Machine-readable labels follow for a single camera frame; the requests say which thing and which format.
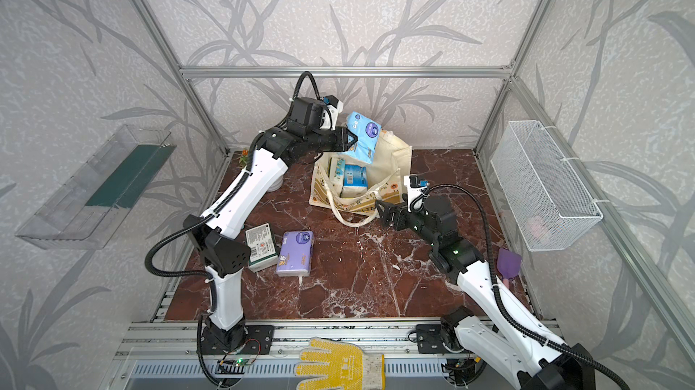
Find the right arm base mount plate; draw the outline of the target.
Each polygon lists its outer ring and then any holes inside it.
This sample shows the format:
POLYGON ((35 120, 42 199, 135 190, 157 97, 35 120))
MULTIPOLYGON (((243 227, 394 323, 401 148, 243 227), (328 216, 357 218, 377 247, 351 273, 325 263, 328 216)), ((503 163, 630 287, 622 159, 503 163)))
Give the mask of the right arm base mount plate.
POLYGON ((407 340, 416 344, 419 354, 450 354, 445 347, 440 324, 419 324, 407 333, 407 340))

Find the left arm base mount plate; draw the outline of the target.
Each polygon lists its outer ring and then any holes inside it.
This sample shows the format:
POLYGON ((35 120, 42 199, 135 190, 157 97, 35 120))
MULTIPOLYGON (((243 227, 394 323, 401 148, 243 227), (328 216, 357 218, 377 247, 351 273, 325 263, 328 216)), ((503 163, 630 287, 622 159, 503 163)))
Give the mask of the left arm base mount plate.
POLYGON ((230 337, 217 337, 216 329, 204 326, 199 335, 199 352, 203 355, 269 355, 273 344, 273 325, 250 325, 234 328, 230 337))

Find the purple tissue pack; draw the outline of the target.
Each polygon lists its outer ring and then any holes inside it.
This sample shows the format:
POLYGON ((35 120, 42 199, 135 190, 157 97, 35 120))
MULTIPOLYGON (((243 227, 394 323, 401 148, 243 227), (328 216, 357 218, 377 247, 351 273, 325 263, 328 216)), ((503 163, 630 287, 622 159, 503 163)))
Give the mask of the purple tissue pack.
POLYGON ((280 277, 309 276, 314 239, 311 231, 286 232, 282 238, 276 274, 280 277))

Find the cream floral canvas tote bag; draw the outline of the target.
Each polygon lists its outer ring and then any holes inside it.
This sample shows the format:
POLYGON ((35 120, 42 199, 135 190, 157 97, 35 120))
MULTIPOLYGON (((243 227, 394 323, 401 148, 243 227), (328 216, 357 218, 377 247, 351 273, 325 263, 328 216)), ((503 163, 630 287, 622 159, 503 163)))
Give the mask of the cream floral canvas tote bag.
POLYGON ((366 164, 347 154, 327 154, 313 167, 309 204, 331 210, 347 227, 378 217, 376 201, 402 202, 404 179, 411 172, 413 149, 391 131, 381 131, 373 160, 366 164))

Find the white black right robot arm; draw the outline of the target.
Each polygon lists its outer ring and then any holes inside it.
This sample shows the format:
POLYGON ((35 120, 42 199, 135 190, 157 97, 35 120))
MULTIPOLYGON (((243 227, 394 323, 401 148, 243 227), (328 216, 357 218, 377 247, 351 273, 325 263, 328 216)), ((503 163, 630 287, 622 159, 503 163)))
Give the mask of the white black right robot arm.
POLYGON ((415 178, 402 203, 378 200, 375 208, 383 225, 411 230, 429 243, 436 268, 473 299, 496 328, 490 330, 461 307, 442 319, 443 344, 476 354, 516 389, 594 389, 597 374, 628 388, 583 346, 566 344, 519 302, 497 276, 488 219, 481 219, 487 250, 481 253, 459 234, 450 200, 438 189, 415 178))

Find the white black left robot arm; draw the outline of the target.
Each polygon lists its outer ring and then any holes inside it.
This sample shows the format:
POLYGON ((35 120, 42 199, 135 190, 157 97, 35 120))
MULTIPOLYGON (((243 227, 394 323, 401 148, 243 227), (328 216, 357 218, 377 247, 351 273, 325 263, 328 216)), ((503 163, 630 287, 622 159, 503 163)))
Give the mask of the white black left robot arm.
POLYGON ((313 153, 345 152, 358 141, 352 131, 338 126, 342 104, 336 97, 320 93, 311 98, 300 96, 305 80, 315 78, 309 71, 300 75, 287 114, 278 125, 257 134, 249 147, 245 167, 228 189, 200 216, 188 216, 182 230, 157 242, 145 257, 147 271, 157 277, 206 279, 212 301, 208 328, 228 345, 237 346, 244 339, 241 285, 251 249, 236 238, 248 216, 302 158, 313 153), (157 268, 155 255, 165 245, 185 235, 195 242, 204 269, 173 272, 157 268))

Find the light blue cartoon tissue pack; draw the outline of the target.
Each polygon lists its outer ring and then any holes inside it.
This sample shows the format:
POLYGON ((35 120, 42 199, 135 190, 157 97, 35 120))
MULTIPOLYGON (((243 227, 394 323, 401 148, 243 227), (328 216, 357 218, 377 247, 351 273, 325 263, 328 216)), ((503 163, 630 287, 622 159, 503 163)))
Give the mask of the light blue cartoon tissue pack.
POLYGON ((346 127, 358 137, 358 141, 345 152, 345 155, 371 165, 376 156, 376 144, 381 133, 381 126, 371 118, 352 112, 347 118, 346 127))

